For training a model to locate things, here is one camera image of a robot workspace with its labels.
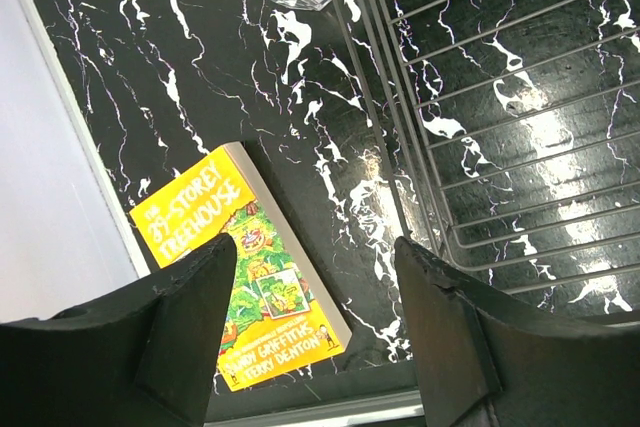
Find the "black marble surface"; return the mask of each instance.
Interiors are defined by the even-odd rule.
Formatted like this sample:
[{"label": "black marble surface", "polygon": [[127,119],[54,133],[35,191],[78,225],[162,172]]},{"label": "black marble surface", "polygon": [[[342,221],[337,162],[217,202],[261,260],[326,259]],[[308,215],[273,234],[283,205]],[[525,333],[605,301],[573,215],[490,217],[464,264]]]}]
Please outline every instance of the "black marble surface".
[{"label": "black marble surface", "polygon": [[[429,1],[388,3],[393,12],[406,12]],[[558,1],[453,0],[412,18],[399,35],[407,58],[415,58]],[[473,42],[464,51],[454,49],[430,63],[417,64],[417,94],[429,100],[635,26],[639,1],[581,0],[495,38]],[[415,385],[392,266],[393,240],[400,228],[332,8],[293,12],[263,0],[35,2],[125,211],[218,145],[244,141],[353,328],[346,354],[260,388],[229,394],[221,377],[216,378],[210,418]],[[373,82],[407,215],[417,240],[426,242],[404,156],[397,150],[397,132],[374,82],[378,75],[369,60],[361,11],[354,0],[344,2]],[[620,85],[638,74],[639,51],[640,38],[635,35],[534,69],[528,76],[489,84],[424,109],[425,127],[432,140],[444,139],[548,102]],[[625,89],[443,147],[437,155],[443,181],[456,182],[568,145],[640,128],[638,94],[637,87]],[[576,154],[571,162],[551,161],[509,176],[500,174],[490,182],[468,184],[449,196],[452,213],[464,222],[500,209],[574,195],[576,189],[637,179],[640,159],[634,145],[630,139]],[[601,203],[599,208],[616,202],[629,205],[640,200],[636,194],[626,191],[619,198],[595,203]],[[584,215],[590,208],[594,207],[583,203],[544,215],[547,221],[561,220]],[[603,232],[637,231],[637,217],[613,216],[522,236],[468,255],[479,264],[483,259],[584,242]],[[539,221],[527,216],[508,219],[492,224],[489,232],[469,229],[463,238],[473,241],[512,233]],[[637,262],[638,247],[637,242],[627,242],[482,276],[505,288]],[[570,315],[600,314],[637,307],[636,280],[634,274],[607,277],[519,297]]]}]

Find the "book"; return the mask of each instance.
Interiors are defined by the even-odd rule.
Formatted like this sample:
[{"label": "book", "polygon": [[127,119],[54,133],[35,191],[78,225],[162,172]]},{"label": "book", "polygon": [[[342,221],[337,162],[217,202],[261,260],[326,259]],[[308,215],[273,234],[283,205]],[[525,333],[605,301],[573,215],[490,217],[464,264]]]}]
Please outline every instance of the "book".
[{"label": "book", "polygon": [[238,263],[218,356],[232,391],[345,351],[347,323],[240,143],[217,148],[130,214],[160,267],[221,232],[233,237]]}]

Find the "white edge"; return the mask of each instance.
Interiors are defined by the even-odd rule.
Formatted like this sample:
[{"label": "white edge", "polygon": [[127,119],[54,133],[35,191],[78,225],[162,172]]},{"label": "white edge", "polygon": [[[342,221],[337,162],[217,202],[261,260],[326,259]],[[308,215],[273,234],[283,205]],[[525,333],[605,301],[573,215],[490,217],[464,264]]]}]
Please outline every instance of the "white edge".
[{"label": "white edge", "polygon": [[140,246],[131,231],[131,226],[129,225],[127,216],[120,206],[116,191],[113,184],[111,184],[109,176],[107,175],[105,166],[100,158],[100,154],[98,153],[98,149],[93,142],[89,128],[82,116],[80,106],[78,105],[75,95],[73,94],[73,90],[71,89],[71,84],[69,84],[69,80],[67,79],[60,61],[58,60],[57,53],[49,35],[47,34],[44,23],[40,18],[35,2],[33,0],[19,1],[27,18],[27,22],[31,27],[31,31],[38,42],[40,52],[42,52],[45,62],[49,67],[49,72],[56,84],[62,103],[67,110],[67,114],[71,119],[71,123],[76,131],[78,140],[82,145],[85,155],[87,156],[87,160],[91,166],[91,170],[93,171],[98,186],[100,187],[105,203],[107,204],[107,208],[111,212],[113,221],[120,232],[122,242],[127,249],[131,263],[133,264],[138,277],[149,275],[149,266],[147,265],[145,258],[142,255],[142,250],[140,250]]},{"label": "white edge", "polygon": [[289,225],[289,222],[287,222],[282,210],[278,207],[278,204],[269,191],[267,184],[265,184],[262,176],[253,164],[253,161],[239,142],[225,144],[223,147],[244,177],[247,184],[249,184],[249,187],[251,187],[251,190],[253,190],[256,198],[269,217],[269,220],[273,222],[278,234],[282,237],[282,241],[287,251],[293,257],[293,260],[298,266],[298,269],[300,269],[302,276],[309,283],[309,287],[318,301],[318,304],[320,304],[320,308],[324,311],[327,319],[331,323],[331,327],[333,328],[336,337],[342,346],[346,348],[349,344],[349,340],[351,339],[351,330],[349,329],[347,322],[344,320],[342,313],[338,309],[338,306],[329,295],[324,282],[320,279],[320,276],[309,260],[307,253],[302,248],[300,241],[291,229],[291,226]]},{"label": "white edge", "polygon": [[351,427],[423,415],[420,392],[413,390],[256,417],[209,422],[205,427]]}]

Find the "black plastic part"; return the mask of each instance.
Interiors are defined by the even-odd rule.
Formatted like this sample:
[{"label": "black plastic part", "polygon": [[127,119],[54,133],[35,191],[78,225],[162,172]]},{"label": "black plastic part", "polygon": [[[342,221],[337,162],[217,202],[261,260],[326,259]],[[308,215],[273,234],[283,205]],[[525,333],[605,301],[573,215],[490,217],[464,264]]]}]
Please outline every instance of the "black plastic part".
[{"label": "black plastic part", "polygon": [[638,425],[637,328],[543,312],[404,238],[395,265],[429,427]]},{"label": "black plastic part", "polygon": [[0,325],[1,425],[201,426],[235,265],[220,235],[53,319]]}]

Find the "white wall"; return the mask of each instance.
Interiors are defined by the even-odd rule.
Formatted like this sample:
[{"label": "white wall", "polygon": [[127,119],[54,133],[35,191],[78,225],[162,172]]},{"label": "white wall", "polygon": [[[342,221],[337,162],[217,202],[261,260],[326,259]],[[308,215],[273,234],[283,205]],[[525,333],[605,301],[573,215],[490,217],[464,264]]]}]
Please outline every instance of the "white wall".
[{"label": "white wall", "polygon": [[31,2],[0,0],[0,323],[49,317],[146,267]]}]

